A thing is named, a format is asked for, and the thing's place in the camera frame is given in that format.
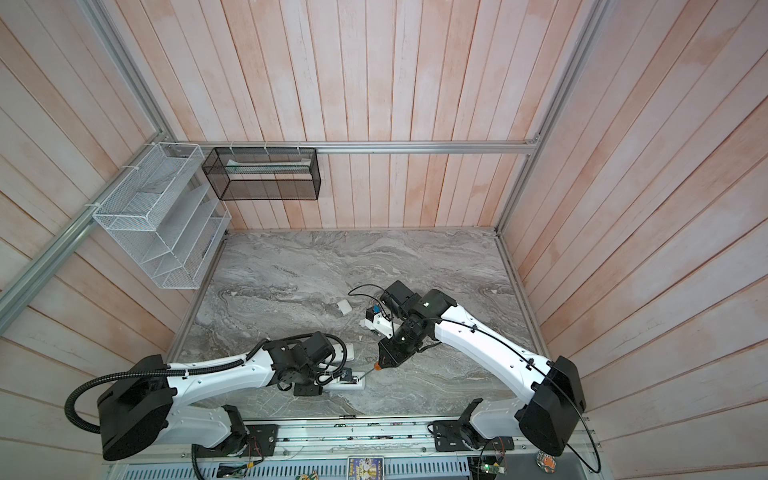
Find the white battery cover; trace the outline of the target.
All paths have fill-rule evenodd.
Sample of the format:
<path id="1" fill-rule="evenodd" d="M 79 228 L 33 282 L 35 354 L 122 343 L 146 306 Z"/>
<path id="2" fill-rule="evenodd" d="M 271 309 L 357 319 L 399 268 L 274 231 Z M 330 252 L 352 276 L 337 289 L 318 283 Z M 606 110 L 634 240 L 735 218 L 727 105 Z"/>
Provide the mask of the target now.
<path id="1" fill-rule="evenodd" d="M 341 300 L 337 303 L 337 306 L 343 316 L 348 315 L 352 312 L 352 306 L 347 300 Z"/>

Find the long white TV remote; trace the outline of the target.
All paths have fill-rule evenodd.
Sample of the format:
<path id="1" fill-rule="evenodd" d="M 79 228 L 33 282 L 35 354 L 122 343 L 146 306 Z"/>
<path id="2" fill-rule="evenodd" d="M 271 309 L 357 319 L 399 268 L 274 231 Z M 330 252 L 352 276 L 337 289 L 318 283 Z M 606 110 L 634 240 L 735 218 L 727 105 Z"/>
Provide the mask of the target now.
<path id="1" fill-rule="evenodd" d="M 339 378 L 333 379 L 324 386 L 329 391 L 361 391 L 365 388 L 365 379 L 362 372 L 346 371 Z"/>

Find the orange handle screwdriver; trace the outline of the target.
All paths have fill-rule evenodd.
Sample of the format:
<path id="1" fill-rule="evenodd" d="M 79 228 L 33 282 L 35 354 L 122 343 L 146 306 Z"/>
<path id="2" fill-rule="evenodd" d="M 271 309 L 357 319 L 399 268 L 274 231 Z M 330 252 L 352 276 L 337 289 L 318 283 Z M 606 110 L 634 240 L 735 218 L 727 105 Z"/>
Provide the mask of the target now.
<path id="1" fill-rule="evenodd" d="M 375 363 L 375 364 L 374 364 L 374 365 L 373 365 L 373 366 L 372 366 L 370 369 L 368 369 L 368 370 L 367 370 L 367 371 L 365 371 L 364 373 L 361 373 L 361 374 L 357 375 L 357 376 L 356 376 L 356 380 L 357 380 L 358 382 L 362 382 L 362 380 L 363 380 L 363 379 L 364 379 L 364 378 L 365 378 L 367 375 L 369 375 L 370 373 L 373 373 L 373 372 L 375 372 L 375 371 L 380 371 L 381 369 L 382 369 L 382 367 L 380 366 L 380 364 L 379 364 L 378 362 L 376 362 L 376 363 Z"/>

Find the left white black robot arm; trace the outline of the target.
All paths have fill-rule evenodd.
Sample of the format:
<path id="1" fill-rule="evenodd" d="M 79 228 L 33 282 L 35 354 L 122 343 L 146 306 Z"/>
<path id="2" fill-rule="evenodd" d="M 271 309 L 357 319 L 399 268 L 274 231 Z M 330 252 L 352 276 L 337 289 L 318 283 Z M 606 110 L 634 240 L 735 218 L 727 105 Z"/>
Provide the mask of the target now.
<path id="1" fill-rule="evenodd" d="M 351 346 L 322 332 L 262 339 L 246 353 L 204 362 L 148 356 L 99 380 L 108 387 L 97 400 L 102 456 L 123 460 L 160 444 L 191 445 L 206 456 L 258 451 L 236 406 L 202 401 L 265 387 L 318 396 L 349 374 L 353 357 Z"/>

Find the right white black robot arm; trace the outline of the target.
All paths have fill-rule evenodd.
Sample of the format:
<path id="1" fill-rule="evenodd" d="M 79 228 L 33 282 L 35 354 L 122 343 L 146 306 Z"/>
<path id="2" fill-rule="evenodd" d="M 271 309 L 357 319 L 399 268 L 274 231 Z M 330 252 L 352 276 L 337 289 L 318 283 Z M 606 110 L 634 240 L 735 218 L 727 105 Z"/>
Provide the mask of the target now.
<path id="1" fill-rule="evenodd" d="M 474 399 L 458 419 L 436 422 L 437 450 L 479 449 L 522 435 L 550 456 L 563 454 L 586 410 L 573 362 L 563 356 L 550 360 L 515 344 L 437 289 L 419 295 L 396 281 L 383 290 L 380 300 L 401 323 L 379 341 L 378 368 L 402 365 L 432 339 L 465 354 L 514 395 L 511 400 Z"/>

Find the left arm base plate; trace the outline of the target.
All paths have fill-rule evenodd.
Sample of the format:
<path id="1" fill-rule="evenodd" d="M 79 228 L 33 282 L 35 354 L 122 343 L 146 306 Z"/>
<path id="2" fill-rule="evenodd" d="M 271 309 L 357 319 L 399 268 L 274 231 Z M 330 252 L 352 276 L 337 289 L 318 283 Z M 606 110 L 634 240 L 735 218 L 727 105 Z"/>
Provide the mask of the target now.
<path id="1" fill-rule="evenodd" d="M 254 457 L 256 459 L 271 457 L 275 452 L 278 430 L 277 424 L 244 425 L 214 447 L 199 447 L 197 456 L 201 458 Z"/>

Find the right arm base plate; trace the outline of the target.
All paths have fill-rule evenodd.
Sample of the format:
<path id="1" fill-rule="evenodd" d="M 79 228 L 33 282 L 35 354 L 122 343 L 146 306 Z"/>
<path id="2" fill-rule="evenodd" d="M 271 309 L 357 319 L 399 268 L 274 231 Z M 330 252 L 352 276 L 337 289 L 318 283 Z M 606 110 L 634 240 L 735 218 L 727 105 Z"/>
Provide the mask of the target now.
<path id="1" fill-rule="evenodd" d="M 505 452 L 515 449 L 512 437 L 486 439 L 468 421 L 437 420 L 430 422 L 427 430 L 432 435 L 434 447 L 438 452 L 480 451 L 483 448 Z"/>

